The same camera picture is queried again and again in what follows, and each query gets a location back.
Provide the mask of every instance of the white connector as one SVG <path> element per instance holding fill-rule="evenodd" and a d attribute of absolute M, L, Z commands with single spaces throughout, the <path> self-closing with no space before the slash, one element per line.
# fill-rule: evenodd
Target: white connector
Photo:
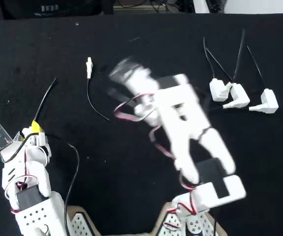
<path fill-rule="evenodd" d="M 250 99 L 246 94 L 244 88 L 240 84 L 232 84 L 230 90 L 231 96 L 233 98 L 232 102 L 223 105 L 224 109 L 227 108 L 242 108 L 246 107 L 250 103 Z"/>
<path fill-rule="evenodd" d="M 209 87 L 212 100 L 214 100 L 215 102 L 224 102 L 229 96 L 232 83 L 229 82 L 227 83 L 227 85 L 225 85 L 222 80 L 213 78 L 212 81 L 209 83 Z"/>
<path fill-rule="evenodd" d="M 249 107 L 250 111 L 264 112 L 267 114 L 275 113 L 278 109 L 278 102 L 274 92 L 271 89 L 265 88 L 260 96 L 262 104 Z"/>
<path fill-rule="evenodd" d="M 88 61 L 86 62 L 86 66 L 87 66 L 87 79 L 91 79 L 91 73 L 92 73 L 92 61 L 91 58 L 88 58 Z"/>

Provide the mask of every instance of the perforated bracket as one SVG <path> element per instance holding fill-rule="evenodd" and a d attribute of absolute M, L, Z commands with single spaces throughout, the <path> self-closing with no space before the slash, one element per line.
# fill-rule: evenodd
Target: perforated bracket
<path fill-rule="evenodd" d="M 75 236 L 94 236 L 83 213 L 76 213 L 72 220 L 72 231 Z"/>
<path fill-rule="evenodd" d="M 175 214 L 167 213 L 165 220 L 162 222 L 162 225 L 156 236 L 188 236 L 188 235 L 192 235 L 192 236 L 214 235 L 213 224 L 210 222 L 210 220 L 208 219 L 205 213 L 198 213 L 197 215 L 189 215 L 185 218 L 185 223 L 183 224 L 176 217 Z"/>

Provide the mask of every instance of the black wire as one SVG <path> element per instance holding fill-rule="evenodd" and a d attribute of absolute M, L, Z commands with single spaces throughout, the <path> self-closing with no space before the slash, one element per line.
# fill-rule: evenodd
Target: black wire
<path fill-rule="evenodd" d="M 251 58 L 252 58 L 252 60 L 253 60 L 253 62 L 254 62 L 254 65 L 256 66 L 256 69 L 257 69 L 257 71 L 258 71 L 258 73 L 259 73 L 261 83 L 263 84 L 263 86 L 264 86 L 264 88 L 265 88 L 265 84 L 264 84 L 264 80 L 263 80 L 263 75 L 261 74 L 261 71 L 260 71 L 260 69 L 259 69 L 259 67 L 258 67 L 258 64 L 257 64 L 255 58 L 254 58 L 254 55 L 253 55 L 253 53 L 251 52 L 251 49 L 249 48 L 249 46 L 247 45 L 246 47 L 247 47 L 247 49 L 248 49 L 248 51 L 249 51 L 249 54 L 250 54 L 250 56 L 251 56 Z"/>
<path fill-rule="evenodd" d="M 216 236 L 216 230 L 217 230 L 217 220 L 216 220 L 216 218 L 219 214 L 219 211 L 220 211 L 219 207 L 216 207 L 213 210 L 213 212 L 214 212 L 214 235 L 213 236 Z"/>
<path fill-rule="evenodd" d="M 220 64 L 220 62 L 215 58 L 215 56 L 211 53 L 211 51 L 206 48 L 207 52 L 210 54 L 212 59 L 217 63 L 217 65 L 221 68 L 221 70 L 225 73 L 225 75 L 232 81 L 231 76 L 227 73 L 227 71 L 224 69 L 224 67 Z"/>
<path fill-rule="evenodd" d="M 216 218 L 214 217 L 214 236 L 216 236 L 216 227 L 217 227 L 217 221 Z"/>
<path fill-rule="evenodd" d="M 65 141 L 65 140 L 61 139 L 60 137 L 58 137 L 56 135 L 53 135 L 53 134 L 45 134 L 45 135 L 47 137 L 54 138 L 54 139 L 57 139 L 59 141 L 62 141 L 64 143 L 66 143 L 67 145 L 69 145 L 75 151 L 76 156 L 77 156 L 76 170 L 75 170 L 73 179 L 71 181 L 71 184 L 69 186 L 69 189 L 68 189 L 68 192 L 67 192 L 67 196 L 66 196 L 66 199 L 65 199 L 65 203 L 64 203 L 64 226 L 65 226 L 65 230 L 66 230 L 67 236 L 70 236 L 70 233 L 69 233 L 69 230 L 68 230 L 68 226 L 67 226 L 67 204 L 68 204 L 68 200 L 69 200 L 69 197 L 71 195 L 71 191 L 72 191 L 72 188 L 74 186 L 74 183 L 75 183 L 75 180 L 76 180 L 76 177 L 77 177 L 77 174 L 78 174 L 79 165 L 80 165 L 80 158 L 79 158 L 79 154 L 78 154 L 77 149 L 73 145 L 71 145 L 69 142 L 67 142 L 67 141 Z"/>
<path fill-rule="evenodd" d="M 106 116 L 104 116 L 103 114 L 101 114 L 92 104 L 90 97 L 89 97 L 89 83 L 90 83 L 91 79 L 87 79 L 87 98 L 88 98 L 88 102 L 91 105 L 91 107 L 93 108 L 93 110 L 101 117 L 103 117 L 104 119 L 106 119 L 107 121 L 110 121 L 109 118 L 107 118 Z"/>
<path fill-rule="evenodd" d="M 0 160 L 1 160 L 1 162 L 2 163 L 8 163 L 8 162 L 10 162 L 10 161 L 12 161 L 15 157 L 16 157 L 16 155 L 19 153 L 19 151 L 23 148 L 23 146 L 25 145 L 25 143 L 27 142 L 27 140 L 31 137 L 31 136 L 33 136 L 33 135 L 38 135 L 39 133 L 31 133 L 31 134 L 28 134 L 26 137 L 25 137 L 25 139 L 23 140 L 23 142 L 20 144 L 20 146 L 19 146 L 19 148 L 17 148 L 17 150 L 14 152 L 14 154 L 7 160 L 7 161 L 5 161 L 4 159 L 3 159 L 3 157 L 2 157 L 2 155 L 0 155 Z"/>
<path fill-rule="evenodd" d="M 117 0 L 118 4 L 119 4 L 121 7 L 123 7 L 123 8 L 131 8 L 131 7 L 135 7 L 135 6 L 140 6 L 140 5 L 143 5 L 146 1 L 147 1 L 147 0 L 144 0 L 144 1 L 142 1 L 141 3 L 138 3 L 138 4 L 136 4 L 136 5 L 132 5 L 132 6 L 124 6 L 124 5 L 120 2 L 120 0 Z"/>
<path fill-rule="evenodd" d="M 153 8 L 157 13 L 159 13 L 159 9 L 155 8 L 155 6 L 153 5 L 153 1 L 154 1 L 154 0 L 150 0 L 150 1 L 149 1 L 149 2 L 150 2 L 150 5 L 152 6 L 152 8 Z"/>
<path fill-rule="evenodd" d="M 38 122 L 37 120 L 38 120 L 38 118 L 39 118 L 39 114 L 40 114 L 41 108 L 42 108 L 42 106 L 43 106 L 43 103 L 44 103 L 45 99 L 47 98 L 47 96 L 48 96 L 48 94 L 49 94 L 51 88 L 52 88 L 53 85 L 55 84 L 55 81 L 56 81 L 56 80 L 57 80 L 57 79 L 54 78 L 54 80 L 52 81 L 51 85 L 49 86 L 48 90 L 45 92 L 45 94 L 44 94 L 44 96 L 43 96 L 43 98 L 42 98 L 42 100 L 41 100 L 41 103 L 40 103 L 40 105 L 39 105 L 39 108 L 38 108 L 38 110 L 37 110 L 37 113 L 35 114 L 34 119 L 33 119 L 33 120 L 35 120 L 36 122 Z"/>
<path fill-rule="evenodd" d="M 212 66 L 212 63 L 211 63 L 211 60 L 208 56 L 208 53 L 207 53 L 207 49 L 206 49 L 206 37 L 204 36 L 203 39 L 202 39 L 202 42 L 203 42 L 203 46 L 204 46 L 204 51 L 205 51 L 205 56 L 206 56 L 206 59 L 209 63 L 209 66 L 210 66 L 210 69 L 211 69 L 211 73 L 212 73 L 212 78 L 215 78 L 216 77 L 216 73 L 215 73 L 215 69 L 214 67 Z"/>
<path fill-rule="evenodd" d="M 238 72 L 239 67 L 240 67 L 240 61 L 241 61 L 241 55 L 242 55 L 242 50 L 243 50 L 243 46 L 244 46 L 244 41 L 245 41 L 245 30 L 242 29 L 242 36 L 241 36 L 241 43 L 240 43 L 238 58 L 236 60 L 236 66 L 235 66 L 234 75 L 232 77 L 233 81 L 235 81 L 237 72 Z"/>

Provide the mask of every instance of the black table surface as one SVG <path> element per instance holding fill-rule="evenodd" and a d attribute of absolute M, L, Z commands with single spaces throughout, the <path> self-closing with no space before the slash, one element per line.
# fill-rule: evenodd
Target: black table surface
<path fill-rule="evenodd" d="M 220 208 L 219 223 L 230 236 L 283 235 L 283 15 L 139 15 L 96 16 L 0 22 L 0 123 L 11 136 L 28 127 L 54 77 L 40 115 L 40 125 L 74 144 L 81 155 L 80 174 L 70 205 L 83 206 L 103 234 L 150 232 L 165 202 L 184 193 L 172 160 L 149 141 L 145 122 L 113 117 L 117 101 L 106 90 L 121 86 L 108 73 L 134 56 L 153 77 L 185 73 L 199 91 L 208 93 L 211 72 L 202 37 L 233 74 L 241 29 L 280 108 L 275 114 L 241 110 L 209 113 L 241 177 L 247 197 Z M 98 116 L 86 98 L 87 57 L 94 74 L 90 96 L 111 118 Z M 217 69 L 218 78 L 226 80 Z M 237 82 L 260 103 L 263 86 L 246 48 Z M 203 101 L 205 93 L 199 93 Z M 158 139 L 167 145 L 163 131 Z M 52 190 L 65 199 L 76 164 L 74 152 L 50 139 L 48 165 Z M 191 142 L 195 161 L 207 158 Z M 3 197 L 0 163 L 0 236 L 20 235 Z"/>

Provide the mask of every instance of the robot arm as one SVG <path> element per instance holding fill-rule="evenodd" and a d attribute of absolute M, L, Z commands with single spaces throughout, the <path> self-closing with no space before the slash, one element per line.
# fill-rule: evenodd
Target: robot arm
<path fill-rule="evenodd" d="M 135 115 L 144 116 L 147 106 L 154 109 L 145 121 L 151 126 L 163 126 L 171 144 L 176 169 L 189 182 L 200 183 L 190 193 L 176 197 L 172 201 L 174 207 L 182 203 L 193 212 L 199 212 L 244 198 L 246 192 L 243 184 L 238 176 L 233 175 L 233 158 L 219 132 L 211 126 L 203 112 L 187 77 L 180 74 L 155 81 L 149 74 L 149 69 L 124 60 L 116 66 L 110 78 L 126 86 L 133 95 L 153 94 L 147 101 L 141 100 L 137 105 L 141 112 L 137 113 L 135 108 Z M 189 152 L 190 139 L 201 144 L 212 158 L 195 165 Z"/>
<path fill-rule="evenodd" d="M 48 172 L 45 167 L 52 156 L 45 133 L 34 124 L 0 147 L 4 162 L 2 187 L 9 200 L 11 212 L 15 215 L 21 234 L 24 236 L 66 236 L 64 225 L 64 201 L 59 193 L 51 191 Z M 70 235 L 71 223 L 67 216 Z"/>

